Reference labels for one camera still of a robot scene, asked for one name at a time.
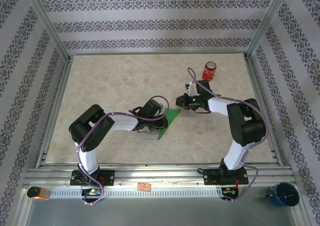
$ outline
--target coca-cola can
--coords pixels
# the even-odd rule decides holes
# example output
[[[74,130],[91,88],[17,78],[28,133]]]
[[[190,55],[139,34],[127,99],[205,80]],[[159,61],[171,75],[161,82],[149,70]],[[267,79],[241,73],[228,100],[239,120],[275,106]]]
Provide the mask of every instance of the coca-cola can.
[[[209,61],[205,64],[204,70],[202,73],[202,79],[211,81],[217,69],[217,65],[215,62]]]

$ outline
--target orange label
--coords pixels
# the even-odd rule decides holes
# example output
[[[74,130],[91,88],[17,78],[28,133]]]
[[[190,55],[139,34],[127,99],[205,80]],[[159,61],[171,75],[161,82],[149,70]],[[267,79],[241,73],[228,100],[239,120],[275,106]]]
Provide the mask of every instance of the orange label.
[[[150,183],[138,182],[137,190],[150,192],[151,191],[151,184]]]

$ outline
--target wall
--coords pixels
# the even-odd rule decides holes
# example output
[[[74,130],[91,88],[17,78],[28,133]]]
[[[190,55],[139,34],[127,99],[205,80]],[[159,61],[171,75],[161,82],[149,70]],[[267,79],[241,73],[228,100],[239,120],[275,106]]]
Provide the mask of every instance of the wall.
[[[284,0],[252,59],[282,155],[320,225],[319,0]]]
[[[41,0],[70,55],[245,53],[272,0]]]
[[[27,0],[0,0],[0,226],[33,168],[64,62]]]

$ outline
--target green triangle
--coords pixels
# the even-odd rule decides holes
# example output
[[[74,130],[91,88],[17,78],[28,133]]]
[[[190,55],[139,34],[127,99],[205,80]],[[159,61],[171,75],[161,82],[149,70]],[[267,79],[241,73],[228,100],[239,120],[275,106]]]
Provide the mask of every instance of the green triangle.
[[[175,120],[175,118],[178,116],[178,114],[180,113],[180,109],[172,109],[172,108],[169,108],[169,112],[166,114],[166,119],[168,120],[168,124],[170,126],[170,124]],[[160,129],[159,131],[159,136],[158,136],[158,140],[161,139],[161,137],[164,135],[164,133],[167,131],[167,129],[169,128],[166,127],[166,128],[163,128],[163,129]]]

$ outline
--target blue mug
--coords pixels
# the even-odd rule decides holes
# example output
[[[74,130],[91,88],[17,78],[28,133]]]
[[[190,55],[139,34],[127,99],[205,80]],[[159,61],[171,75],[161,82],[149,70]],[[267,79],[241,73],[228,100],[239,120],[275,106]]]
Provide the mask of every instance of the blue mug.
[[[279,207],[293,207],[300,200],[298,190],[288,182],[281,182],[270,187],[265,198]]]

